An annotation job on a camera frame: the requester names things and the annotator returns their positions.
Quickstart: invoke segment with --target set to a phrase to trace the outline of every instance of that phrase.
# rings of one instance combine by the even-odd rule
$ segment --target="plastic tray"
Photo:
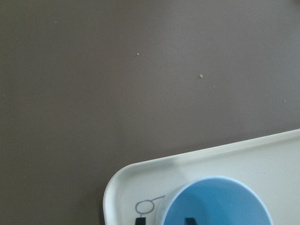
[[[274,225],[300,224],[300,129],[128,165],[106,187],[105,224],[134,225],[142,216],[146,225],[155,225],[166,193],[212,175],[250,187]]]

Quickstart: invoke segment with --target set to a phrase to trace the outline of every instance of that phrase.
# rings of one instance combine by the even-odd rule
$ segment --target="blue cup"
[[[157,210],[157,225],[273,225],[259,197],[226,177],[207,177],[174,190]]]

